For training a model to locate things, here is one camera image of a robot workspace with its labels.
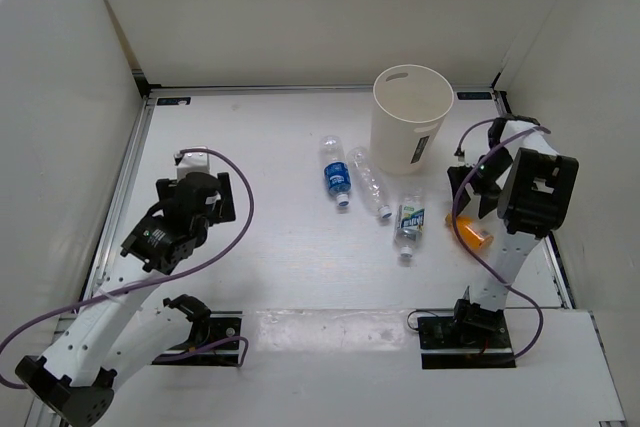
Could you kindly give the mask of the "orange juice bottle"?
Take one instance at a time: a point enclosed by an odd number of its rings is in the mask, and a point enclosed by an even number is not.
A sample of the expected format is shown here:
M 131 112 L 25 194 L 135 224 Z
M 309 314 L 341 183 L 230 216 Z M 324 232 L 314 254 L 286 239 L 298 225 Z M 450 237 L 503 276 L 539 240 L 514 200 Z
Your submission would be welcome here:
M 458 216 L 456 225 L 461 238 L 474 252 L 486 250 L 494 240 L 491 233 L 469 216 Z

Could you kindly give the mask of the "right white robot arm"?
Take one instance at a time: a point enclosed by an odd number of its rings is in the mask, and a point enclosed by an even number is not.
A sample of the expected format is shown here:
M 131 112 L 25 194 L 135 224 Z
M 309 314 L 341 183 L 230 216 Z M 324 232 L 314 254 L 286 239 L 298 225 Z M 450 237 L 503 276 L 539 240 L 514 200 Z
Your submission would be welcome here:
M 531 251 L 566 217 L 579 162 L 555 151 L 547 130 L 530 117 L 507 114 L 488 121 L 489 151 L 476 164 L 447 169 L 453 196 L 451 213 L 459 215 L 479 197 L 478 217 L 494 213 L 501 228 L 494 234 L 489 259 L 480 261 L 482 279 L 456 302 L 449 334 L 470 347 L 504 318 L 508 294 Z

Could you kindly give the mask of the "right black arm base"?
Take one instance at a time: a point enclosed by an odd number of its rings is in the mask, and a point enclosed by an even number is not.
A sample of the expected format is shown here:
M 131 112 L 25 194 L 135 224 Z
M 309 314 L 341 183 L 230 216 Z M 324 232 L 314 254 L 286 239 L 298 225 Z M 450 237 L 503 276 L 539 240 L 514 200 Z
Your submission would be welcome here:
M 418 335 L 423 370 L 511 369 L 514 349 L 504 314 L 487 330 L 458 322 L 451 312 L 410 311 L 408 329 Z

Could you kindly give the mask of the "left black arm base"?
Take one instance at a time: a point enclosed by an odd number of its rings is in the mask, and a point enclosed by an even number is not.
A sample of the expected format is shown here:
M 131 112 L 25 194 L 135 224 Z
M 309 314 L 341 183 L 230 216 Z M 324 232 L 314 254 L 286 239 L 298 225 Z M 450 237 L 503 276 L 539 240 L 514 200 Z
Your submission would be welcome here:
M 192 352 L 205 345 L 239 336 L 242 327 L 242 311 L 214 311 L 208 326 L 196 334 L 158 356 L 153 365 L 160 366 L 193 366 L 193 367 L 238 367 L 243 353 L 244 343 L 240 340 L 229 341 L 217 348 L 180 360 L 169 360 L 169 357 L 180 356 Z

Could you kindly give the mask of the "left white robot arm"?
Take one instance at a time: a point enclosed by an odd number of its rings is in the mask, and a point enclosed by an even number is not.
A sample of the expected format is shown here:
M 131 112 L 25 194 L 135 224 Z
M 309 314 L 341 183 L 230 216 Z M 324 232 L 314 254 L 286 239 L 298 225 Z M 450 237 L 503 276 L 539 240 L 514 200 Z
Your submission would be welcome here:
M 75 320 L 43 353 L 23 357 L 16 376 L 71 426 L 93 426 L 124 383 L 167 350 L 198 354 L 213 344 L 211 310 L 181 294 L 131 325 L 151 293 L 174 277 L 208 237 L 210 227 L 236 219 L 228 173 L 192 171 L 156 183 L 157 202 L 121 245 L 123 264 L 103 290 L 76 307 Z

